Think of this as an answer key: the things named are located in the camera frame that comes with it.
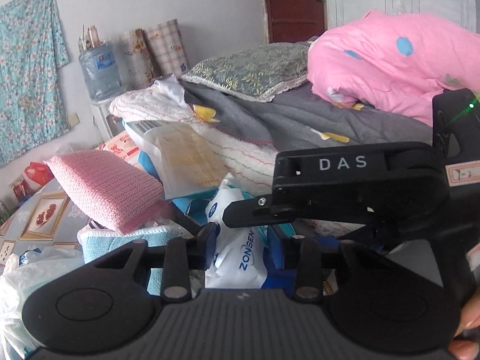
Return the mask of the person's right hand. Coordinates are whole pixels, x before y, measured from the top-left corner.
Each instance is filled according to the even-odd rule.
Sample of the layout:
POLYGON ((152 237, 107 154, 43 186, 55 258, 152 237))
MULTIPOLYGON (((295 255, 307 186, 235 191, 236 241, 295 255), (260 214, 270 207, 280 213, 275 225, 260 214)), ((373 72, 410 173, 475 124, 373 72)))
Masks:
MULTIPOLYGON (((479 327, 480 301, 479 290, 465 303, 461 309, 460 324, 456 331, 456 336, 464 331, 479 327)), ((479 343, 471 340, 453 340, 449 351, 456 359, 473 360, 479 355, 479 343)))

